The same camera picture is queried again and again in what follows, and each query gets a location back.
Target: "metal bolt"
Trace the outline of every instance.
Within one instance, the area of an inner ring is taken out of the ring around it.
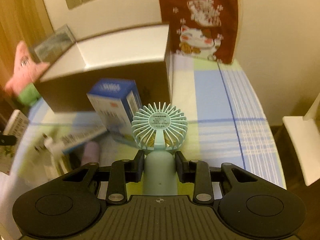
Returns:
[[[209,201],[212,199],[212,197],[209,195],[209,194],[206,194],[206,193],[201,193],[201,194],[198,194],[196,196],[196,199],[199,200],[199,201]]]
[[[113,193],[108,196],[108,199],[114,202],[121,201],[124,199],[124,196],[122,194]]]

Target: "white chair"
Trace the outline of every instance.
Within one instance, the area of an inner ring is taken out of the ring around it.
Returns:
[[[320,179],[320,93],[305,116],[285,116],[282,120],[309,186]]]

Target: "blue and white box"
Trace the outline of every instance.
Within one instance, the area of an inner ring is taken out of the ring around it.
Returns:
[[[87,96],[111,133],[132,140],[131,122],[142,108],[134,80],[101,79]]]

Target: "stuffed toy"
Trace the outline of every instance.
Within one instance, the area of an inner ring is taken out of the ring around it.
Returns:
[[[24,41],[17,45],[14,59],[13,76],[6,83],[4,90],[9,96],[15,96],[24,106],[33,106],[41,97],[33,83],[47,70],[49,63],[36,64]]]

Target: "plaid tablecloth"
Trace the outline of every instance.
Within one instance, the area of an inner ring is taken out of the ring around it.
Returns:
[[[244,71],[235,60],[232,65],[174,55],[172,103],[189,121],[186,140],[180,149],[187,159],[201,159],[210,166],[234,163],[285,188],[283,171],[259,100]],[[41,99],[29,115],[30,125],[15,157],[12,174],[0,174],[0,222],[18,238],[11,208],[23,192],[45,182],[41,163],[33,145],[41,134],[61,136],[74,130],[86,130],[101,121],[95,112],[54,114]],[[101,142],[100,165],[132,159],[137,149],[115,142],[107,136]],[[132,194],[139,193],[128,186]],[[214,184],[215,198],[220,198]],[[190,185],[179,187],[188,193]]]

